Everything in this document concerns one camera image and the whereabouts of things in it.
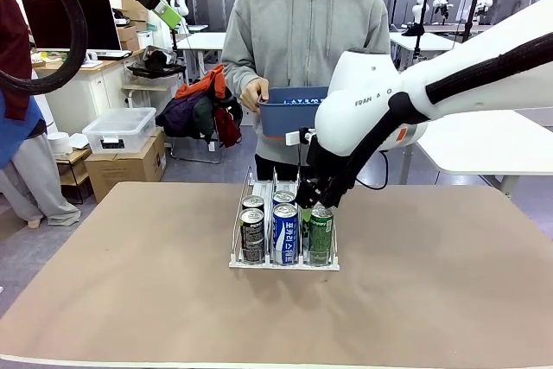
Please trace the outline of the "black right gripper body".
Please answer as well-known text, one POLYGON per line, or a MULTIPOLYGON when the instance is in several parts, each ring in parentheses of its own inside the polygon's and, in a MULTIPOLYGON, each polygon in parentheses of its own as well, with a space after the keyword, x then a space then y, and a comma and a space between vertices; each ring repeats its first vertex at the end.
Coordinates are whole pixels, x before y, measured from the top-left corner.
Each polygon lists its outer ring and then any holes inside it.
POLYGON ((308 146, 307 167, 304 177, 315 181, 329 181, 338 176, 346 167, 349 156, 337 156, 325 150, 317 137, 312 137, 308 146))

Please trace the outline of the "green beverage can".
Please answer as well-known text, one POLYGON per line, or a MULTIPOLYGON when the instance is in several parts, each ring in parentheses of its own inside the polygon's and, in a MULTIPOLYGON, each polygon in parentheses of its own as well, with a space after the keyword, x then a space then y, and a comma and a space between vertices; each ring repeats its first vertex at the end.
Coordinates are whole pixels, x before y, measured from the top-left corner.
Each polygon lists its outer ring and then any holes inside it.
POLYGON ((312 209, 309 221, 308 254, 314 265, 327 265, 332 248, 334 214, 322 205, 312 209))

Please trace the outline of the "blue bin with orange handles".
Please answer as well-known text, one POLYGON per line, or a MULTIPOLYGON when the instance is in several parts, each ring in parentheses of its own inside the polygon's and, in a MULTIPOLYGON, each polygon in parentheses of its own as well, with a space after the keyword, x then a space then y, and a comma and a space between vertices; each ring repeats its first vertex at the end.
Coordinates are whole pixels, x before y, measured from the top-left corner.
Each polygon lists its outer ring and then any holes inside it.
POLYGON ((270 88, 269 99, 259 103, 263 134, 285 137, 301 128, 313 129, 315 114, 327 91, 327 86, 270 88))

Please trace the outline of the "black beverage can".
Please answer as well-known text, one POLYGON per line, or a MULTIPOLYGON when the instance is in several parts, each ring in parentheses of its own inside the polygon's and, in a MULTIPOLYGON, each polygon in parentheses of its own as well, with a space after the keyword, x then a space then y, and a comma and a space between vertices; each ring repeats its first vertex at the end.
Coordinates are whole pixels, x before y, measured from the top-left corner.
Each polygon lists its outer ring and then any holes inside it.
POLYGON ((243 259, 247 263, 261 264, 265 259, 264 212, 247 208, 240 213, 239 220, 243 259))
POLYGON ((245 209, 258 209, 264 211, 264 199, 257 195, 247 195, 241 201, 241 207, 245 209))

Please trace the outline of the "person's right hand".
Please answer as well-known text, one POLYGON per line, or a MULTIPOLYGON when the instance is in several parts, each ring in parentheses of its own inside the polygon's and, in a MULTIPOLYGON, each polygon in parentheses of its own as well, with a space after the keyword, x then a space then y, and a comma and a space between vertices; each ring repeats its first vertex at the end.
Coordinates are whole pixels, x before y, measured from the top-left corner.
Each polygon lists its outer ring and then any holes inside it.
POLYGON ((265 78, 255 78, 243 89, 239 100, 248 110, 259 112, 259 104, 269 99, 269 81, 265 78))

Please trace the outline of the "stacked cardboard boxes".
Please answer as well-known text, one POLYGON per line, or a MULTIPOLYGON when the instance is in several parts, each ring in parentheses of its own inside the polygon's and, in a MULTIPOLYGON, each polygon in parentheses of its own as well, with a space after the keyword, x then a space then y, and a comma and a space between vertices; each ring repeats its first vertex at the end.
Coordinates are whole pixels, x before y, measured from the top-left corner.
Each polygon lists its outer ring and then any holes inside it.
POLYGON ((135 51, 140 46, 140 32, 148 30, 149 12, 136 0, 121 0, 118 9, 129 22, 118 27, 118 35, 122 49, 135 51))

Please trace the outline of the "black computer monitor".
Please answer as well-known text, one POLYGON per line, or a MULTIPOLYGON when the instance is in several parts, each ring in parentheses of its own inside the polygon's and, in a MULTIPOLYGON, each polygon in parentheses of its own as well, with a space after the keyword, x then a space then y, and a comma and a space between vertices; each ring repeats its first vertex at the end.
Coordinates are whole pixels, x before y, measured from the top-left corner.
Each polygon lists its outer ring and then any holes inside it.
MULTIPOLYGON (((87 48, 120 50, 120 40, 110 0, 79 0, 87 25, 87 48)), ((69 49, 71 28, 61 0, 22 0, 25 16, 41 49, 69 49)))

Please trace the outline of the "white background table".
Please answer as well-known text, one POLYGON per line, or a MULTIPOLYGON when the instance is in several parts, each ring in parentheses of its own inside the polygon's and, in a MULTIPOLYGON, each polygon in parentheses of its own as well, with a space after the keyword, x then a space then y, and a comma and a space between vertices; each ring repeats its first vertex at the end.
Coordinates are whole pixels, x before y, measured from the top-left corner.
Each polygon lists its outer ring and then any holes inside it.
POLYGON ((390 38, 392 61, 399 71, 412 66, 417 59, 431 60, 458 45, 453 39, 431 33, 423 34, 420 41, 416 36, 403 36, 399 32, 390 33, 390 38))
POLYGON ((182 52, 187 67, 185 70, 186 82, 194 80, 191 69, 192 62, 195 63, 200 78, 207 75, 206 57, 220 53, 223 50, 225 39, 225 32, 197 32, 185 35, 176 42, 176 49, 178 52, 182 52))

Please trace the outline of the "person in maroon top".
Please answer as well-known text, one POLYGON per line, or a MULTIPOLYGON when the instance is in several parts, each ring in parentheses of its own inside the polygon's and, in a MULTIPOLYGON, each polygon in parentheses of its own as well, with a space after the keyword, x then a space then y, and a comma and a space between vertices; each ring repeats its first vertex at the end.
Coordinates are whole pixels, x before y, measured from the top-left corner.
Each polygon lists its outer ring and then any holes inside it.
MULTIPOLYGON (((16 0, 0 0, 0 72, 32 78, 29 29, 16 0)), ((69 203, 47 138, 47 123, 30 96, 0 87, 0 194, 16 215, 36 229, 70 226, 81 211, 69 203)))

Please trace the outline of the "white desk with wooden top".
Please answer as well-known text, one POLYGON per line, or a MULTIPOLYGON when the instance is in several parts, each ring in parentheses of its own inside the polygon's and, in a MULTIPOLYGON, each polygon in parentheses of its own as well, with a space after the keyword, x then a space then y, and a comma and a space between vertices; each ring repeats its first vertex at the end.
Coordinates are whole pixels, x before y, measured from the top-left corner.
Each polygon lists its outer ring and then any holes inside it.
POLYGON ((124 85, 130 78, 128 66, 136 63, 142 50, 123 60, 104 60, 94 68, 81 68, 62 88, 48 93, 54 123, 59 131, 80 133, 105 112, 124 108, 124 85))

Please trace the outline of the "orange jacket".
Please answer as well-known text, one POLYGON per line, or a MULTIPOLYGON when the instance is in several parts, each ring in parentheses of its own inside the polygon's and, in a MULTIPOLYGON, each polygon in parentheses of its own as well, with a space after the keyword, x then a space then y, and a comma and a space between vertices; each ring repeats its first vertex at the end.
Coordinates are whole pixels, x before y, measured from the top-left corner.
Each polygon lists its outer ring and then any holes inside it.
POLYGON ((216 99, 223 100, 227 97, 226 90, 224 66, 219 64, 214 69, 210 70, 207 75, 198 82, 195 82, 192 85, 185 84, 181 86, 177 90, 175 98, 184 99, 196 93, 211 92, 216 99))

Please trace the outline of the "large white table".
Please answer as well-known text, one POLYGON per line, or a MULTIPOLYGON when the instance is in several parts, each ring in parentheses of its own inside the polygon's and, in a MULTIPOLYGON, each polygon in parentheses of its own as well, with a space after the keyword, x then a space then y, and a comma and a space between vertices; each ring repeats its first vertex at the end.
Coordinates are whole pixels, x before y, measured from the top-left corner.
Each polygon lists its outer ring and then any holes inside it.
POLYGON ((507 196, 523 176, 553 176, 553 131, 515 111, 446 116, 417 146, 440 172, 478 176, 507 196))

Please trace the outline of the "white roll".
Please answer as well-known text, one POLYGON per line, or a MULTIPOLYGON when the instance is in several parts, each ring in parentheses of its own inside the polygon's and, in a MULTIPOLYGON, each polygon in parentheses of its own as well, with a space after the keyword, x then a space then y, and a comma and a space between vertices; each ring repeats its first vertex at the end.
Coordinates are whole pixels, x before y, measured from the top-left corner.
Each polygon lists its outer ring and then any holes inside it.
POLYGON ((66 132, 52 132, 47 134, 48 143, 54 155, 69 155, 73 152, 70 136, 66 132))

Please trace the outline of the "large cardboard box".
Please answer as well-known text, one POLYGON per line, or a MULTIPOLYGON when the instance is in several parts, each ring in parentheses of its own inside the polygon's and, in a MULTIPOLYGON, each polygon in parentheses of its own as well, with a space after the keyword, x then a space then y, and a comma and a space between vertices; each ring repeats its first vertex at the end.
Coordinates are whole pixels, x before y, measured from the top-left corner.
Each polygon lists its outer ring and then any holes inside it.
POLYGON ((85 165, 98 203, 120 182, 159 182, 167 166, 164 132, 157 128, 138 153, 91 154, 85 165))

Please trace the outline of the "small wooden side shelf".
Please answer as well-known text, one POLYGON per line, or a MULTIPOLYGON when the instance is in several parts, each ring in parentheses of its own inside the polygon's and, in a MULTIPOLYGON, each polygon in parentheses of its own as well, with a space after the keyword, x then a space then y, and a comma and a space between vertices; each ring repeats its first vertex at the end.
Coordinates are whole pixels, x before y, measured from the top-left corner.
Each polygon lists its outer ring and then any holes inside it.
POLYGON ((85 161, 92 154, 89 148, 74 150, 70 154, 55 155, 60 175, 62 194, 68 201, 83 205, 93 194, 92 184, 86 169, 85 161))

